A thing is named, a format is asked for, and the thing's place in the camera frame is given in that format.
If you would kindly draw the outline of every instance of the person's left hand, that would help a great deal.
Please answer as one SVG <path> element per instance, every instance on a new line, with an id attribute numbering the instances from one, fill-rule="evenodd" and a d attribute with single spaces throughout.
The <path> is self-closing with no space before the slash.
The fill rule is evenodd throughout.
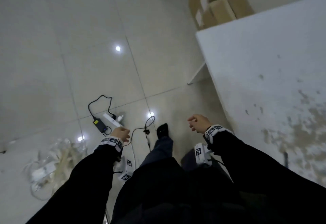
<path id="1" fill-rule="evenodd" d="M 112 131 L 111 136 L 118 137 L 122 141 L 128 142 L 128 138 L 130 138 L 129 132 L 130 132 L 130 130 L 120 126 L 120 127 L 115 128 Z"/>

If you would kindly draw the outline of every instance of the hand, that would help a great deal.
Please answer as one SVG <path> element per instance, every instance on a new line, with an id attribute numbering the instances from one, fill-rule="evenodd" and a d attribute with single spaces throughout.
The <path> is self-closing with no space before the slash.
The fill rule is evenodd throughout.
<path id="1" fill-rule="evenodd" d="M 197 131 L 198 133 L 204 134 L 207 128 L 209 128 L 212 123 L 201 114 L 194 114 L 188 119 L 189 127 L 192 131 Z"/>
<path id="2" fill-rule="evenodd" d="M 120 138 L 122 141 L 124 142 L 128 142 L 128 138 L 130 138 L 130 136 L 128 135 L 130 132 L 130 130 L 124 128 L 124 127 L 118 127 L 118 128 L 115 128 L 112 133 L 111 133 L 111 136 L 114 136 L 114 137 L 118 137 Z"/>

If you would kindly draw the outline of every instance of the stack of cardboard boxes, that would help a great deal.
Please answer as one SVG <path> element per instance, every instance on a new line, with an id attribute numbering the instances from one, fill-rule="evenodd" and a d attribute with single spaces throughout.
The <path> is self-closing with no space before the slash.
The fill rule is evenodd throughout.
<path id="1" fill-rule="evenodd" d="M 254 13 L 247 0 L 189 0 L 189 8 L 198 30 Z"/>

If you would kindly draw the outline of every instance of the power adapter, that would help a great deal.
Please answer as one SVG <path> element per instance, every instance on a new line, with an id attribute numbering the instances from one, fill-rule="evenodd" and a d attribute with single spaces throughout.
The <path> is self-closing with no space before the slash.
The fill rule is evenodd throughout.
<path id="1" fill-rule="evenodd" d="M 96 128 L 98 128 L 101 133 L 104 133 L 108 129 L 101 119 L 95 117 L 93 124 L 96 126 Z"/>

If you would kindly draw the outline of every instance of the person's right arm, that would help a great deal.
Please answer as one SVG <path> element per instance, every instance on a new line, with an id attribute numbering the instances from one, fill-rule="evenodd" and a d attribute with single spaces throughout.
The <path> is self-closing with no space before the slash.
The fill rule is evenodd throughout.
<path id="1" fill-rule="evenodd" d="M 202 115 L 188 119 L 192 131 L 205 134 L 213 124 Z M 277 202 L 284 211 L 312 213 L 325 208 L 326 189 L 279 164 L 264 152 L 239 140 L 229 131 L 217 132 L 210 149 L 222 157 L 240 191 L 259 193 Z"/>

